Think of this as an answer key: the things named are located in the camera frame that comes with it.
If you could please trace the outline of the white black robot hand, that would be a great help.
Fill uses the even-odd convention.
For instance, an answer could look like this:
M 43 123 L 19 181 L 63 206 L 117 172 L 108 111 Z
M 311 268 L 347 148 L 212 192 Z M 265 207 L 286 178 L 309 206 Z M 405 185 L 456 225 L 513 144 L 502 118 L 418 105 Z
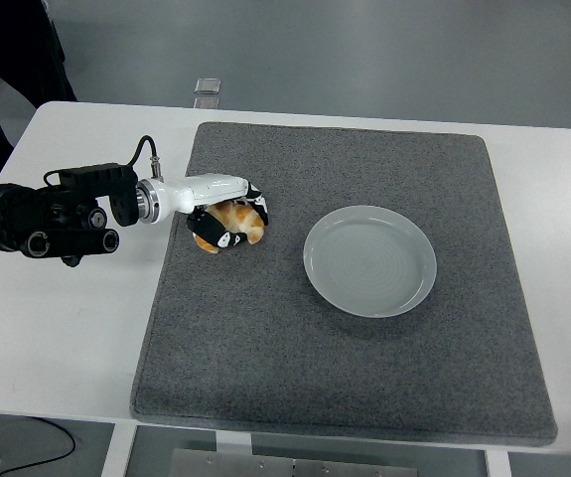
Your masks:
M 266 201 L 246 179 L 204 174 L 177 183 L 159 183 L 155 192 L 153 211 L 158 218 L 186 215 L 197 246 L 209 253 L 263 239 L 268 225 Z

